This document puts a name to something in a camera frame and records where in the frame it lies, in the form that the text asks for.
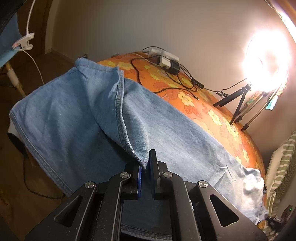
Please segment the light blue denim pants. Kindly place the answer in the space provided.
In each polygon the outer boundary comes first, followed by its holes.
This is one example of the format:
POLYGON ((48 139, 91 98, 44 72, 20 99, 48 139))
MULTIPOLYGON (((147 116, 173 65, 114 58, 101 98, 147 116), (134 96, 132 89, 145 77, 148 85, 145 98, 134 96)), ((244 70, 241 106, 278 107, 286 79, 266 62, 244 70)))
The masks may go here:
POLYGON ((68 196, 26 240, 266 240, 260 172, 117 67, 80 58, 10 119, 68 196))

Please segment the green striped white pillow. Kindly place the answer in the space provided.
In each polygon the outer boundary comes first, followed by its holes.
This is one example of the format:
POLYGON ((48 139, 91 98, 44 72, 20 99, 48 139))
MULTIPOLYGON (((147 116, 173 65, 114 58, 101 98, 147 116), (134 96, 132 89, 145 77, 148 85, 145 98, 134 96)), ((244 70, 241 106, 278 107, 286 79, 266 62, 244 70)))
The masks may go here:
POLYGON ((276 149, 266 173, 268 214, 274 217, 295 174, 295 132, 276 149))

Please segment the orange floral bedsheet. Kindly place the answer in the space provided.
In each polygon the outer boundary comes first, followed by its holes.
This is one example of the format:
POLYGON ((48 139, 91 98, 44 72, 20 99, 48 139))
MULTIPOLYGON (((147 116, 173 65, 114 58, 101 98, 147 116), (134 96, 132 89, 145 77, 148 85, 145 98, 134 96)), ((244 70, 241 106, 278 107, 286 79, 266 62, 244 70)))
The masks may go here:
POLYGON ((120 146, 143 166, 155 149, 171 171, 189 182, 208 181, 258 221, 264 211, 262 157, 250 136, 230 124, 230 112, 215 108, 215 97, 194 87, 188 75, 166 72, 147 54, 113 56, 101 64, 123 74, 120 146))

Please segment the black power adapter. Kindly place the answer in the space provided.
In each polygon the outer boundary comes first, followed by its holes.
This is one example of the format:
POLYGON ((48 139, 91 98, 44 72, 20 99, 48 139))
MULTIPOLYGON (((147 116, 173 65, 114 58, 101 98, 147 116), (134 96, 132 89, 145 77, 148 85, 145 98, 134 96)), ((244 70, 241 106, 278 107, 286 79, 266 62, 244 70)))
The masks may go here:
POLYGON ((170 68, 168 69, 168 73, 172 75, 178 75, 180 72, 180 65, 177 61, 171 60, 170 68))

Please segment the white power strip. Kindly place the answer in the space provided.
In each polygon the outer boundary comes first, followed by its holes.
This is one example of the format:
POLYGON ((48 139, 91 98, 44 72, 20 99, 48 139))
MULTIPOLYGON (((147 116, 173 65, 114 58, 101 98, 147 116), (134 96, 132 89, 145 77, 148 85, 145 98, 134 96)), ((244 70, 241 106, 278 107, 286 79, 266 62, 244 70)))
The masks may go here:
POLYGON ((157 47, 149 47, 147 49, 147 52, 148 57, 156 56, 157 63, 162 68, 169 69, 171 67, 172 61, 180 63, 180 60, 177 56, 163 49, 157 47))

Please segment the colourful cloth on tripod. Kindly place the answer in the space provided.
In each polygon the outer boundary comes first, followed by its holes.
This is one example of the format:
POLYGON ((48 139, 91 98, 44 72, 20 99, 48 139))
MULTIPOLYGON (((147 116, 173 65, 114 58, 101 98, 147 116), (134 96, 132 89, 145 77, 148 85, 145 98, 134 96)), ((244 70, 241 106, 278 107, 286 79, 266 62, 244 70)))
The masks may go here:
POLYGON ((268 105, 266 106, 265 109, 266 109, 266 110, 270 110, 270 111, 272 111, 272 110, 274 109, 274 107, 275 107, 277 101, 278 101, 278 95, 275 95, 275 96, 269 101, 269 103, 268 103, 268 105))

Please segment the white clip lamp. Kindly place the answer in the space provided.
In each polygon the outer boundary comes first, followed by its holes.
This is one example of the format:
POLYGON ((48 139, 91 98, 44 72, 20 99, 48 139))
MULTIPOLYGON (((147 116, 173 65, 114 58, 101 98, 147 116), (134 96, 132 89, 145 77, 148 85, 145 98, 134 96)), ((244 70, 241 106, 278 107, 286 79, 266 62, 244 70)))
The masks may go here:
POLYGON ((34 39, 34 33, 29 32, 29 24, 30 24, 30 19, 31 19, 31 15, 32 15, 32 11, 33 11, 35 2, 36 2, 36 0, 33 0, 32 4, 31 4, 31 7, 30 7, 30 10, 29 10, 27 23, 26 23, 26 34, 23 37, 21 37, 20 39, 18 39, 17 41, 15 41, 14 44, 12 45, 12 48, 13 48, 14 51, 17 51, 17 52, 22 51, 22 52, 26 53, 32 59, 32 61, 34 62, 34 65, 36 66, 37 71, 38 71, 38 73, 40 75, 42 84, 45 85, 44 80, 43 80, 43 76, 42 76, 42 74, 41 74, 41 72, 39 70, 39 67, 37 66, 36 61, 27 52, 27 51, 33 49, 33 44, 30 44, 30 40, 34 39))

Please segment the blue chair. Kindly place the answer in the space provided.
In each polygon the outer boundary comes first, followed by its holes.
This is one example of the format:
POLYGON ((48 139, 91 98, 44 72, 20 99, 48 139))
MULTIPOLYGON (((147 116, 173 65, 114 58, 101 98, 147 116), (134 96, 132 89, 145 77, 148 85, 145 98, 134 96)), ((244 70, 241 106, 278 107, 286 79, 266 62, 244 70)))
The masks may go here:
POLYGON ((1 33, 0 67, 3 67, 16 54, 12 45, 21 37, 17 13, 15 13, 1 33))

